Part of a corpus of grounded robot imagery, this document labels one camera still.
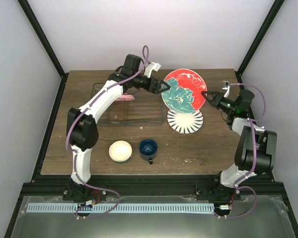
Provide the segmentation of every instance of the black and white plate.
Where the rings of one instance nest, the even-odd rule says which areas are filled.
[[[173,110],[168,111],[167,121],[172,129],[181,134],[191,134],[203,125],[203,115],[198,110],[193,113],[182,114]]]

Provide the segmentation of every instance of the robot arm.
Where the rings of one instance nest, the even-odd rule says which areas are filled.
[[[254,125],[256,139],[256,166],[252,173],[253,165],[253,141],[249,110],[254,94],[242,89],[235,101],[228,99],[230,84],[224,82],[223,89],[227,92],[207,92],[202,95],[216,109],[221,109],[227,114],[228,127],[240,136],[235,153],[234,164],[220,173],[219,184],[224,187],[234,188],[249,177],[270,172],[275,164],[277,134],[268,131],[264,127]]]
[[[68,113],[67,134],[75,119],[84,112],[81,120],[74,126],[71,132],[70,145],[73,152],[73,172],[71,178],[74,182],[82,184],[75,175],[74,167],[79,177],[88,182],[90,179],[90,154],[93,146],[98,141],[97,122],[105,110],[129,88],[144,88],[145,90],[158,94],[169,90],[170,86],[161,79],[151,76],[152,71],[158,71],[160,64],[151,62],[144,74],[138,74],[132,80],[122,82],[139,70],[141,58],[127,55],[121,72],[113,72],[106,81],[104,87],[85,105],[79,109],[71,108]]]

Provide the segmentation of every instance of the gray floor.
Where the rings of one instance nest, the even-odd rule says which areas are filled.
[[[232,215],[253,203],[236,201]],[[200,214],[108,214],[77,220],[73,214],[21,215],[13,238],[294,238],[286,208],[279,198],[259,197],[256,209],[241,219],[218,220]]]

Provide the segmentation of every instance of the wooden tabletop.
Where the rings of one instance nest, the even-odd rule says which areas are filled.
[[[159,70],[155,77],[165,78],[172,70]],[[205,80],[209,91],[221,91],[222,81],[237,82],[233,69],[194,69]],[[71,71],[56,117],[41,174],[68,175],[72,173],[72,154],[65,150],[67,114],[70,108],[79,108],[90,100],[92,86],[105,83],[110,70]],[[236,99],[238,87],[233,87],[229,98]],[[221,118],[221,112],[208,103],[201,107],[204,124],[193,134],[182,135],[162,125],[98,126],[99,140],[91,153],[92,174],[217,174],[234,162],[239,136],[231,131]],[[138,145],[152,138],[158,144],[153,165],[140,158]],[[111,160],[108,149],[117,140],[129,142],[132,158],[118,164]]]

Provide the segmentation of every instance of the blue mug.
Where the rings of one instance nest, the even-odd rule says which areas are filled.
[[[157,155],[158,145],[154,140],[146,139],[140,142],[139,151],[140,156],[146,161],[149,161],[149,164],[152,165],[152,160]]]

